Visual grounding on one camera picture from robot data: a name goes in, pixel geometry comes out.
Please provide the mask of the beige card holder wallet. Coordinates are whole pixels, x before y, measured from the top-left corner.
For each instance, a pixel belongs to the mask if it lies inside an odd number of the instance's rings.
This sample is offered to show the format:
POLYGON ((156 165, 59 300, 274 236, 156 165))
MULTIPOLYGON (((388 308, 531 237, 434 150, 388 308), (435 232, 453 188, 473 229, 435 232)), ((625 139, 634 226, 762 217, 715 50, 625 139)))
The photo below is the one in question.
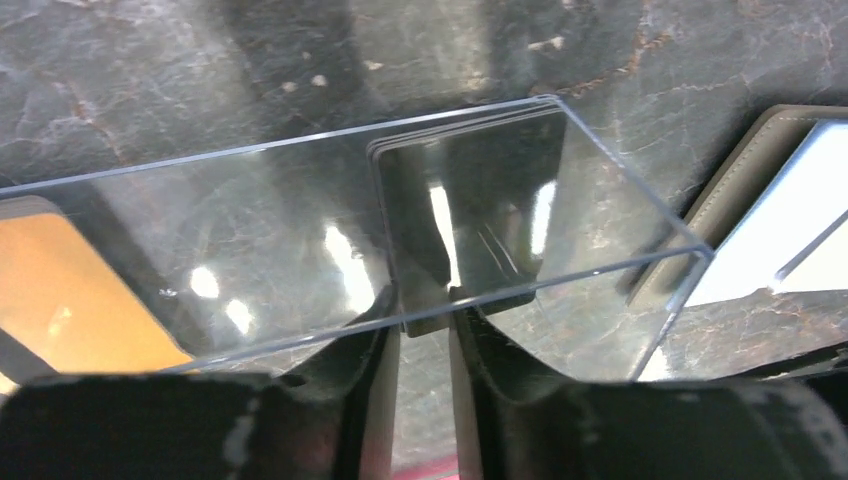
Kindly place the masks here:
POLYGON ((680 296, 699 306, 847 287, 847 110, 776 105, 766 110, 684 218, 715 250, 694 288, 691 261, 647 268, 629 298, 659 306, 680 296))

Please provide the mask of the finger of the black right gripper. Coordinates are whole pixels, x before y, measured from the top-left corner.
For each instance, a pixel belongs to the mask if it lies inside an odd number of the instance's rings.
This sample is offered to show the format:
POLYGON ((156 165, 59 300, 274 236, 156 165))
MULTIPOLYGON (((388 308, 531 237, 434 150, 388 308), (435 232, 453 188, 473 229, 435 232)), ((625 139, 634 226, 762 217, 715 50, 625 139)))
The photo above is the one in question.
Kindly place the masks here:
POLYGON ((804 382, 847 383, 847 345, 835 344, 808 351, 741 373, 750 380, 798 380, 804 382))

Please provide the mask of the clear acrylic card tray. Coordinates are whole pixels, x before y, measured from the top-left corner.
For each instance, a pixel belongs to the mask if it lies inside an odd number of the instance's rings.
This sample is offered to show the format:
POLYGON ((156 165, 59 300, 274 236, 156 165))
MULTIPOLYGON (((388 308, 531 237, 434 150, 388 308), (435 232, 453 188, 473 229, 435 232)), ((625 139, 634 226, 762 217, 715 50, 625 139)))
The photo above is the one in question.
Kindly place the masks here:
MULTIPOLYGON (((9 186, 1 203, 37 196, 57 206, 191 357, 149 372, 282 372, 339 337, 393 326, 406 334, 365 148, 413 118, 9 186)), ((692 263, 684 283, 693 288, 712 259, 656 198, 667 224, 652 236, 654 259, 486 315, 517 343, 537 338, 537 355, 586 348, 623 318, 645 316, 611 371, 637 378, 686 299, 633 306, 637 281, 680 257, 692 263)))

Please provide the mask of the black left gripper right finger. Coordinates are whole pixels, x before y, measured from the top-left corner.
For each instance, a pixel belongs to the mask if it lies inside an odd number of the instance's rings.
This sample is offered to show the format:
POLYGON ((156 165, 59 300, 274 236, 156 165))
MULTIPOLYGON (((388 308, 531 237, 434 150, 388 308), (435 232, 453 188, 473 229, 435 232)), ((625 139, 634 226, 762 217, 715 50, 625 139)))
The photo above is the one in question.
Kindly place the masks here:
POLYGON ((847 383, 588 382, 451 313, 462 479, 843 479, 847 383))

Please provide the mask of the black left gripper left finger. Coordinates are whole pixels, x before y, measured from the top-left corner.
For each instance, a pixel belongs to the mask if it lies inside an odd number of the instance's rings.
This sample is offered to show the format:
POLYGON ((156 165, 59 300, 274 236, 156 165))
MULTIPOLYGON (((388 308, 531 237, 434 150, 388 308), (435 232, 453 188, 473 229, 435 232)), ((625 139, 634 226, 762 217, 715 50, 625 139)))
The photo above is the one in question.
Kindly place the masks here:
POLYGON ((61 375, 1 409, 5 479, 387 479, 399 330, 328 343, 280 376, 61 375))

